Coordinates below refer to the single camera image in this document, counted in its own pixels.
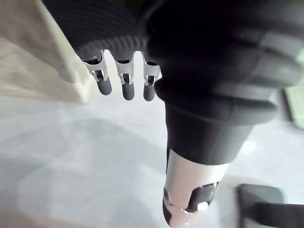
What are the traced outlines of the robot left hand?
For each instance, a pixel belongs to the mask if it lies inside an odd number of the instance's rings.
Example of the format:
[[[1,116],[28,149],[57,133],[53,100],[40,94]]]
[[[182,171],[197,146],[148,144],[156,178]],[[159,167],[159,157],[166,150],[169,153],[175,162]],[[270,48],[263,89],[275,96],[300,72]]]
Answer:
[[[301,0],[46,0],[75,53],[111,93],[104,51],[123,96],[134,97],[134,53],[143,96],[165,103],[167,224],[183,228],[212,202],[253,126],[270,121],[277,89],[304,74]]]

